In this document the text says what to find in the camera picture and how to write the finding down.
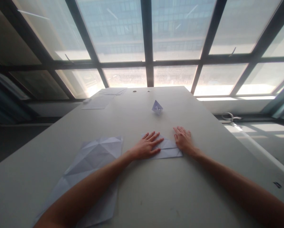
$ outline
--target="white table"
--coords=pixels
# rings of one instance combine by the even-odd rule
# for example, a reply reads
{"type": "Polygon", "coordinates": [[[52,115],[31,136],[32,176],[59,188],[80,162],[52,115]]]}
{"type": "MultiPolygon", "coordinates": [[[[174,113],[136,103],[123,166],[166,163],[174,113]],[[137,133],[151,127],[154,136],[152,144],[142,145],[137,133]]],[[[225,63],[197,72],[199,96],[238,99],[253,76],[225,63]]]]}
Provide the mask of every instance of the white table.
{"type": "MultiPolygon", "coordinates": [[[[80,105],[0,163],[0,227],[30,227],[72,163],[82,141],[122,135],[123,153],[142,133],[173,139],[190,130],[207,155],[255,181],[284,202],[264,166],[184,86],[127,89],[102,110],[80,105]],[[164,108],[157,116],[155,99],[164,108]]],[[[139,161],[121,175],[118,203],[103,227],[258,226],[199,164],[187,156],[139,161]]]]}

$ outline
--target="floor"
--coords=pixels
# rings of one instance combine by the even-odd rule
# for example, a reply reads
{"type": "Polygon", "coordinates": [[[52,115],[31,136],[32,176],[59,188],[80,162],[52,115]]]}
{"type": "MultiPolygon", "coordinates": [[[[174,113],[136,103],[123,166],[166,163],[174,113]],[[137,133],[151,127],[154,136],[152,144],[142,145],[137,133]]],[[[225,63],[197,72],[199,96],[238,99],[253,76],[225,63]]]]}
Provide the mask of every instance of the floor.
{"type": "Polygon", "coordinates": [[[0,126],[0,162],[17,151],[31,139],[46,130],[47,126],[1,127],[0,126]]]}

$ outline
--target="unfolded origami paper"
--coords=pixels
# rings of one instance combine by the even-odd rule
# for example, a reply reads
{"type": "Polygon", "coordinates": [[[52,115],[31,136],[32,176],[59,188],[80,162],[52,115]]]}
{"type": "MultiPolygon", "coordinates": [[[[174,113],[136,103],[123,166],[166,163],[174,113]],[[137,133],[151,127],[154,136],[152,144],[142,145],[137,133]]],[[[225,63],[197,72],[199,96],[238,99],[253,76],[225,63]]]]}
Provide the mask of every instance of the unfolded origami paper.
{"type": "Polygon", "coordinates": [[[125,92],[127,88],[113,88],[109,87],[106,89],[101,89],[99,91],[99,94],[104,94],[104,95],[121,95],[123,92],[125,92]]]}
{"type": "MultiPolygon", "coordinates": [[[[121,156],[122,137],[102,137],[92,142],[83,142],[81,150],[73,163],[66,170],[62,178],[54,187],[45,202],[41,213],[36,217],[35,223],[41,215],[66,191],[87,177],[89,174],[109,164],[121,156]]],[[[117,181],[115,181],[95,206],[77,223],[76,228],[89,227],[113,217],[117,201],[117,181]]]]}
{"type": "Polygon", "coordinates": [[[160,158],[172,158],[172,157],[182,157],[183,154],[180,149],[177,147],[176,143],[169,140],[168,138],[159,135],[155,140],[164,138],[164,140],[156,145],[153,149],[160,148],[160,153],[156,154],[155,156],[151,157],[150,159],[160,159],[160,158]]]}
{"type": "Polygon", "coordinates": [[[152,111],[154,111],[157,115],[160,115],[163,111],[162,106],[155,100],[154,105],[152,106],[152,111]]]}
{"type": "Polygon", "coordinates": [[[82,109],[104,109],[114,97],[114,95],[98,96],[88,101],[82,109]]]}

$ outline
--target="white paper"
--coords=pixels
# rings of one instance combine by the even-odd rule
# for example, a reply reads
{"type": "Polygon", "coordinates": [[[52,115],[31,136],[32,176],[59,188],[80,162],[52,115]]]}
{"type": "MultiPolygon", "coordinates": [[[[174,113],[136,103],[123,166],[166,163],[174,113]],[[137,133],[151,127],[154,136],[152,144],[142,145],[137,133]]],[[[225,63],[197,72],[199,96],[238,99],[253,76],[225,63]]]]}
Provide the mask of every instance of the white paper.
{"type": "Polygon", "coordinates": [[[99,94],[104,94],[104,95],[121,95],[123,92],[125,92],[127,88],[106,88],[106,89],[101,89],[99,91],[99,94]]]}
{"type": "Polygon", "coordinates": [[[160,148],[161,151],[150,159],[160,159],[160,158],[172,158],[172,157],[182,157],[183,154],[177,147],[176,143],[168,138],[159,135],[155,140],[164,138],[164,140],[156,145],[153,149],[160,148]]]}
{"type": "MultiPolygon", "coordinates": [[[[122,137],[120,136],[112,138],[102,137],[92,142],[84,142],[73,163],[54,187],[41,213],[36,217],[35,223],[66,191],[89,174],[114,161],[121,156],[121,153],[122,137]]],[[[112,218],[116,201],[117,181],[110,185],[96,205],[77,223],[76,228],[89,227],[112,218]]]]}
{"type": "Polygon", "coordinates": [[[104,109],[113,98],[114,95],[102,95],[96,97],[86,104],[82,109],[104,109]]]}
{"type": "Polygon", "coordinates": [[[152,111],[155,112],[155,114],[160,115],[163,111],[162,106],[155,100],[154,105],[152,106],[152,111]]]}

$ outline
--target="finger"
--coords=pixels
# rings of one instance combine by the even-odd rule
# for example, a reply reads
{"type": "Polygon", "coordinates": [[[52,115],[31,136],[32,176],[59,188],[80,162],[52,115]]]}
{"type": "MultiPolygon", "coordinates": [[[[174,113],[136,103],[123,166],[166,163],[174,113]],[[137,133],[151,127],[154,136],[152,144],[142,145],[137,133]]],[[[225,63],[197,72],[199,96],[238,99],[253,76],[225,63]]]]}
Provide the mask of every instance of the finger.
{"type": "Polygon", "coordinates": [[[154,134],[155,134],[155,131],[154,131],[154,132],[151,132],[151,133],[146,137],[146,139],[150,139],[154,134]]]}
{"type": "Polygon", "coordinates": [[[147,136],[149,135],[149,133],[147,132],[142,139],[145,139],[147,136]]]}
{"type": "Polygon", "coordinates": [[[182,131],[183,131],[185,134],[187,134],[187,133],[186,133],[186,130],[184,129],[184,127],[181,127],[181,129],[182,129],[182,131]]]}
{"type": "Polygon", "coordinates": [[[156,141],[153,141],[153,142],[151,143],[152,147],[155,147],[156,145],[158,145],[159,143],[161,143],[163,140],[164,140],[164,138],[161,138],[161,139],[158,139],[158,140],[156,140],[156,141]]]}
{"type": "Polygon", "coordinates": [[[177,128],[173,127],[173,129],[174,129],[174,131],[176,132],[177,135],[180,134],[180,131],[177,128]]]}
{"type": "Polygon", "coordinates": [[[150,153],[151,153],[151,155],[156,155],[156,154],[159,153],[160,151],[161,151],[161,149],[160,149],[160,148],[157,148],[157,149],[152,150],[150,153]]]}
{"type": "Polygon", "coordinates": [[[183,133],[184,134],[184,131],[182,128],[180,128],[179,126],[177,127],[177,129],[179,130],[179,132],[183,133]]]}
{"type": "Polygon", "coordinates": [[[149,141],[153,141],[153,140],[155,140],[158,136],[159,136],[159,132],[158,133],[156,133],[154,136],[152,136],[150,139],[149,139],[149,141]]]}

